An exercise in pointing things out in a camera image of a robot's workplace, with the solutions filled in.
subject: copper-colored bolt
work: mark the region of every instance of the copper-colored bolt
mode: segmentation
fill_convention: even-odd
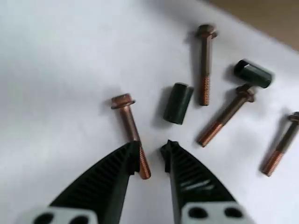
[[[202,106],[208,106],[210,102],[211,42],[217,35],[214,26],[208,24],[199,26],[197,30],[197,36],[201,39],[199,104]]]
[[[299,112],[295,112],[293,115],[290,115],[289,120],[292,122],[291,126],[283,136],[282,140],[280,141],[280,143],[278,144],[275,151],[272,153],[265,167],[262,170],[262,172],[267,176],[272,175],[272,173],[278,166],[279,162],[281,161],[282,157],[284,156],[287,148],[289,147],[292,140],[294,139],[295,135],[298,133]]]
[[[135,100],[132,100],[131,95],[129,93],[126,93],[124,95],[112,98],[111,101],[112,101],[111,109],[120,110],[121,119],[127,131],[129,140],[140,142],[140,137],[130,108],[130,105],[135,103]],[[145,154],[141,142],[140,142],[139,154],[140,154],[140,177],[146,180],[150,178],[151,173],[150,173],[148,162],[145,158]]]
[[[202,136],[199,137],[198,143],[205,147],[213,137],[222,129],[224,125],[234,116],[245,102],[254,102],[254,90],[251,85],[245,84],[236,88],[237,96],[218,117],[216,122]]]

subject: threaded shank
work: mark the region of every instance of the threaded shank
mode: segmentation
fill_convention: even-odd
[[[145,158],[144,150],[141,146],[139,147],[139,156],[140,156],[140,177],[144,180],[147,180],[151,176],[150,167]]]
[[[201,79],[200,104],[208,106],[210,103],[210,77],[203,77]]]
[[[267,164],[265,165],[264,169],[262,170],[262,173],[264,173],[267,176],[271,176],[283,156],[284,156],[283,153],[281,153],[277,150],[274,151],[272,153],[271,157],[268,159]]]
[[[198,143],[202,146],[205,147],[213,137],[222,129],[223,124],[219,122],[215,122],[210,129],[208,129],[202,136],[199,137]]]

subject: hole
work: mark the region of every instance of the hole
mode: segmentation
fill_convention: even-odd
[[[240,210],[235,208],[227,208],[224,210],[224,214],[229,218],[242,218],[243,214]]]
[[[208,217],[206,210],[204,210],[200,207],[191,208],[189,210],[189,216],[191,218],[207,218]]]
[[[71,220],[70,224],[88,224],[88,218],[86,216],[77,216]]]
[[[34,220],[34,224],[49,224],[52,222],[54,215],[52,213],[43,213]]]

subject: cylindrical bushing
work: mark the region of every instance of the cylindrical bushing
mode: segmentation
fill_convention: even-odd
[[[174,84],[164,111],[164,120],[178,125],[183,124],[193,90],[193,87],[184,83]]]
[[[272,73],[268,70],[243,59],[234,68],[234,75],[246,82],[267,88],[272,82]]]

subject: white surface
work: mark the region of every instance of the white surface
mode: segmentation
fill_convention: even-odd
[[[161,119],[175,82],[195,85],[188,35],[217,25],[209,107],[190,103],[182,126]],[[109,100],[130,92],[152,178],[130,179],[121,223],[172,224],[167,139],[204,163],[257,224],[299,221],[299,138],[271,178],[258,171],[281,118],[299,109],[299,55],[197,0],[0,0],[0,223],[49,204],[126,142]],[[276,73],[206,147],[196,136],[237,86],[228,67],[248,58]]]

